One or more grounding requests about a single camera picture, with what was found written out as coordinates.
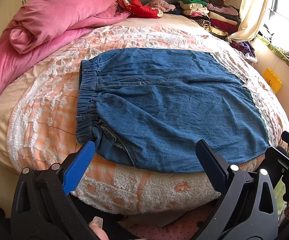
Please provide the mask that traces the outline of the left hand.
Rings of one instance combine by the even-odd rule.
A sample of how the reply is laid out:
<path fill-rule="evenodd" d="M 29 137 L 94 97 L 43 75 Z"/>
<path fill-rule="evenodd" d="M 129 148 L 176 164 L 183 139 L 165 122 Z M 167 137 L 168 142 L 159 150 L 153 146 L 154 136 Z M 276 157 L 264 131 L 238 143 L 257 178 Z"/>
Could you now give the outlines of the left hand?
<path fill-rule="evenodd" d="M 109 240 L 107 234 L 102 229 L 103 219 L 95 216 L 93 220 L 89 223 L 89 227 L 93 232 L 99 237 L 100 240 Z"/>

